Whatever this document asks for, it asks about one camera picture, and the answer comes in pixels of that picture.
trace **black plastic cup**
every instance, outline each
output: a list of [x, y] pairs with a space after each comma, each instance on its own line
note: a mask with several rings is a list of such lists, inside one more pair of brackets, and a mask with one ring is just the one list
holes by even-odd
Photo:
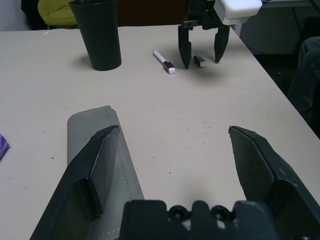
[[92, 67], [98, 71], [121, 65], [117, 23], [117, 0], [69, 2], [80, 29]]

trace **yellow chair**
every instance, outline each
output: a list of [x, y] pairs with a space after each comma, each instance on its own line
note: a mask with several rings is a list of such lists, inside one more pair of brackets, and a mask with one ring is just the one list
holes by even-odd
[[38, 11], [45, 24], [55, 27], [77, 25], [75, 16], [69, 7], [70, 1], [71, 0], [39, 0]]

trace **marker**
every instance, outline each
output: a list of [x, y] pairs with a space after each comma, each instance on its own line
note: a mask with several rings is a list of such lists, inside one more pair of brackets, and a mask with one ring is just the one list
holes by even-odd
[[199, 68], [204, 68], [206, 66], [206, 60], [204, 60], [202, 57], [196, 56], [193, 52], [191, 52], [191, 57], [195, 65], [197, 65]]
[[176, 73], [175, 66], [171, 62], [166, 61], [165, 58], [163, 56], [161, 56], [161, 54], [159, 52], [154, 50], [153, 55], [162, 63], [164, 69], [167, 71], [168, 74]]

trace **purple object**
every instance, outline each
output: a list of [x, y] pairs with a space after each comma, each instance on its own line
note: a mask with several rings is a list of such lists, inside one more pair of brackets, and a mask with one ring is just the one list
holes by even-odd
[[0, 134], [0, 159], [5, 155], [6, 151], [10, 148], [7, 140]]

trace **gray fabric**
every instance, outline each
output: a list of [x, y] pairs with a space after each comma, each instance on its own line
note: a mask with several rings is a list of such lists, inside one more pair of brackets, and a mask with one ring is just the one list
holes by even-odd
[[314, 95], [320, 83], [320, 37], [305, 40], [299, 52], [299, 65], [288, 91], [288, 99], [307, 123], [312, 117]]
[[118, 238], [125, 203], [132, 199], [144, 199], [117, 113], [110, 106], [79, 112], [69, 118], [67, 163], [71, 162], [98, 130], [111, 125], [119, 125], [120, 129], [114, 174], [104, 213], [101, 219], [91, 224], [88, 240]]

